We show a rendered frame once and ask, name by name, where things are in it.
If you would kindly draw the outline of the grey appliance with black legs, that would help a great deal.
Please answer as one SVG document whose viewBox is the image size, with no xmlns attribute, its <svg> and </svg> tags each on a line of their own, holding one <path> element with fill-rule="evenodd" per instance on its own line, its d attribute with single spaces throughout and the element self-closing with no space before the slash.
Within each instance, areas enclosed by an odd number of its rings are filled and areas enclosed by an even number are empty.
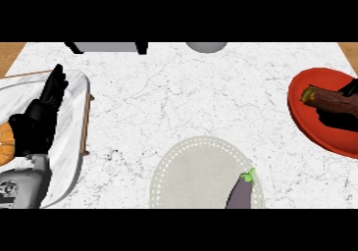
<svg viewBox="0 0 358 251">
<path fill-rule="evenodd" d="M 148 51 L 146 42 L 65 42 L 74 54 L 84 52 L 136 52 L 145 55 Z"/>
</svg>

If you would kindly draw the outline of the pale round placemat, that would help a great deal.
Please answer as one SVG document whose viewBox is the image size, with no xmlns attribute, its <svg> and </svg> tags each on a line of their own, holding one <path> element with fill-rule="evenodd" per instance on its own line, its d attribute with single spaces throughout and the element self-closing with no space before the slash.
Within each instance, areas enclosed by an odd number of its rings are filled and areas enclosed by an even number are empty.
<svg viewBox="0 0 358 251">
<path fill-rule="evenodd" d="M 254 167 L 239 149 L 213 136 L 194 136 L 169 150 L 155 168 L 149 207 L 155 209 L 222 209 L 239 174 Z M 250 207 L 263 209 L 260 182 L 254 184 Z"/>
</svg>

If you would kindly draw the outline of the red bowl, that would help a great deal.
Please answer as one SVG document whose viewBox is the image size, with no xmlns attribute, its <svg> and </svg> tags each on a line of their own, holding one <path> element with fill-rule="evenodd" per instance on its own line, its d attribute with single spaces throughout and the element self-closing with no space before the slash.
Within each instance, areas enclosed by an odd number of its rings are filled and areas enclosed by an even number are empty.
<svg viewBox="0 0 358 251">
<path fill-rule="evenodd" d="M 346 73 L 327 68 L 300 71 L 288 85 L 287 105 L 294 124 L 315 144 L 327 151 L 358 159 L 358 132 L 325 126 L 319 121 L 316 110 L 300 101 L 303 90 L 309 85 L 336 91 L 352 79 Z"/>
</svg>

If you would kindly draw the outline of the grey round object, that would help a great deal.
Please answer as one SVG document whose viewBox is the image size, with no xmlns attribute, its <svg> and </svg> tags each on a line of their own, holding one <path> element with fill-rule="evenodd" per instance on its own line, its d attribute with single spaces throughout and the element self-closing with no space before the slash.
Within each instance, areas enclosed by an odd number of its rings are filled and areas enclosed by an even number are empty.
<svg viewBox="0 0 358 251">
<path fill-rule="evenodd" d="M 225 48 L 226 42 L 186 42 L 186 46 L 198 53 L 211 54 Z"/>
</svg>

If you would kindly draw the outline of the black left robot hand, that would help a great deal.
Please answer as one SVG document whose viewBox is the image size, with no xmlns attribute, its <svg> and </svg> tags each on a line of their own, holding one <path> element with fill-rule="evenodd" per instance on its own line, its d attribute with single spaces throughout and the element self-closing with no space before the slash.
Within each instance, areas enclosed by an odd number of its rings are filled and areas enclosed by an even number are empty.
<svg viewBox="0 0 358 251">
<path fill-rule="evenodd" d="M 31 101 L 22 114 L 13 114 L 9 117 L 15 139 L 15 157 L 46 154 L 49 151 L 67 86 L 62 66 L 56 65 L 46 79 L 38 98 Z"/>
</svg>

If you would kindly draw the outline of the orange croissant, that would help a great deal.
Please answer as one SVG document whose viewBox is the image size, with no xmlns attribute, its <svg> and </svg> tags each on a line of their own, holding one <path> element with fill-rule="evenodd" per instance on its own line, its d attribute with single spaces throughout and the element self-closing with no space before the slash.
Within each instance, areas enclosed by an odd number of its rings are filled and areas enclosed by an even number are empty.
<svg viewBox="0 0 358 251">
<path fill-rule="evenodd" d="M 15 159 L 15 138 L 9 123 L 0 125 L 0 167 Z"/>
</svg>

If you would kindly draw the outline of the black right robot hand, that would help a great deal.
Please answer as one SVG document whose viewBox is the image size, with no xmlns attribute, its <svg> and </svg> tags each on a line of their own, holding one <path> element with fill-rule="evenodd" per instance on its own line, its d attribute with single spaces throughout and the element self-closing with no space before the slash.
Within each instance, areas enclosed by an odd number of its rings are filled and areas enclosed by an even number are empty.
<svg viewBox="0 0 358 251">
<path fill-rule="evenodd" d="M 358 78 L 353 78 L 339 91 L 343 97 L 358 95 Z M 321 109 L 316 109 L 316 113 L 325 126 L 358 132 L 358 117 L 347 113 L 331 113 Z"/>
</svg>

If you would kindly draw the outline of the brown sweet potato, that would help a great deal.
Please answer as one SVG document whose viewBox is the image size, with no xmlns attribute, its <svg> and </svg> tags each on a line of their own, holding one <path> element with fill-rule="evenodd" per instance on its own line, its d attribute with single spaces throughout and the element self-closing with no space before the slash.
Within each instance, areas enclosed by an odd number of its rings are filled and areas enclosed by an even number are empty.
<svg viewBox="0 0 358 251">
<path fill-rule="evenodd" d="M 346 97 L 341 92 L 309 86 L 302 93 L 300 101 L 306 106 L 331 113 L 346 113 L 358 117 L 358 95 Z"/>
</svg>

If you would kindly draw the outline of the white marble plate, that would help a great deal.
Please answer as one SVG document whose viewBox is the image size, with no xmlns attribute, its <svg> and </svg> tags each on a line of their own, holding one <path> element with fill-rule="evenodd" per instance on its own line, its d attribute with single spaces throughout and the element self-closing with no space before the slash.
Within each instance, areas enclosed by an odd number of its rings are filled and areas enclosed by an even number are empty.
<svg viewBox="0 0 358 251">
<path fill-rule="evenodd" d="M 90 83 L 78 71 L 65 71 L 68 86 L 58 111 L 55 136 L 47 152 L 52 177 L 41 208 L 55 205 L 70 194 L 81 170 L 86 119 L 90 107 Z M 49 71 L 0 78 L 0 125 L 21 114 L 38 98 Z"/>
</svg>

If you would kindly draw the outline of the purple eggplant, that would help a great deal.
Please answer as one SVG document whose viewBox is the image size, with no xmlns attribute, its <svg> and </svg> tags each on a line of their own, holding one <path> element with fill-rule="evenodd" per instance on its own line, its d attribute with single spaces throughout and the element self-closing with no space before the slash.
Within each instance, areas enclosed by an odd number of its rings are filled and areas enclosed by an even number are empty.
<svg viewBox="0 0 358 251">
<path fill-rule="evenodd" d="M 239 178 L 231 190 L 226 209 L 248 209 L 250 208 L 250 195 L 251 188 L 254 184 L 253 178 L 254 169 L 250 169 L 247 172 L 239 174 Z"/>
</svg>

